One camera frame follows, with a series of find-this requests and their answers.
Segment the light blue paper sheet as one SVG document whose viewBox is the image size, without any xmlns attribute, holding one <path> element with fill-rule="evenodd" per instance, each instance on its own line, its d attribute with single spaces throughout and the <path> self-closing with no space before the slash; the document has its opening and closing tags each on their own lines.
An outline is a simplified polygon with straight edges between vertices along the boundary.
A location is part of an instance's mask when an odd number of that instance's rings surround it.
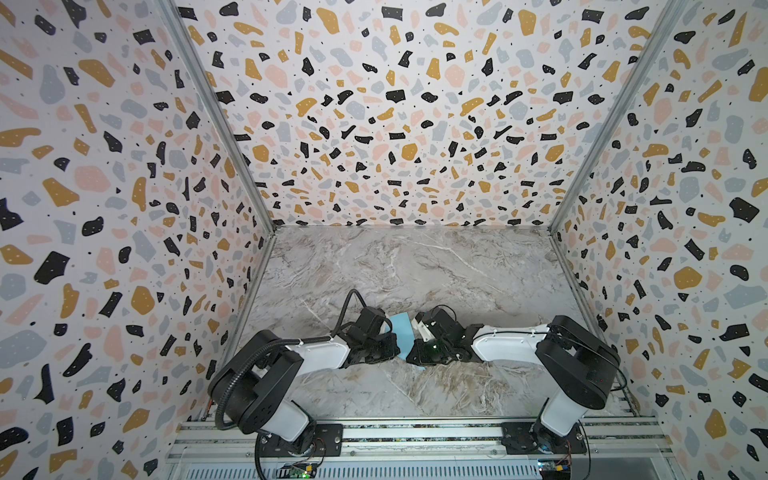
<svg viewBox="0 0 768 480">
<path fill-rule="evenodd" d="M 392 323 L 392 331 L 396 335 L 397 346 L 400 349 L 398 357 L 406 361 L 416 340 L 409 314 L 406 312 L 394 314 L 389 317 L 389 320 Z"/>
</svg>

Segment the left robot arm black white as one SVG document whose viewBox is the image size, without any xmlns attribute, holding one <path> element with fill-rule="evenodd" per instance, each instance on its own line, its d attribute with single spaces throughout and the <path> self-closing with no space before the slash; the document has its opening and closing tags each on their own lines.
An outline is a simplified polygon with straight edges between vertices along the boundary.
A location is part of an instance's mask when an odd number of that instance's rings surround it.
<svg viewBox="0 0 768 480">
<path fill-rule="evenodd" d="M 399 353 L 391 320 L 373 307 L 327 336 L 286 339 L 262 330 L 211 381 L 214 423 L 219 430 L 275 436 L 303 450 L 316 421 L 285 400 L 294 381 L 315 372 L 386 362 Z"/>
</svg>

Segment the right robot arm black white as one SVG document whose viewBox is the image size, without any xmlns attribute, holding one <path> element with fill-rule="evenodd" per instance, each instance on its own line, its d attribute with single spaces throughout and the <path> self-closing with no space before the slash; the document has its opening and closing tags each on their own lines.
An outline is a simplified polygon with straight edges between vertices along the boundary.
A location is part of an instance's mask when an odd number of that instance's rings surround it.
<svg viewBox="0 0 768 480">
<path fill-rule="evenodd" d="M 557 385 L 531 428 L 540 439 L 563 439 L 585 413 L 605 407 L 620 359 L 605 342 L 568 316 L 527 329 L 461 325 L 447 306 L 416 315 L 421 337 L 406 361 L 417 366 L 513 361 L 542 366 Z"/>
</svg>

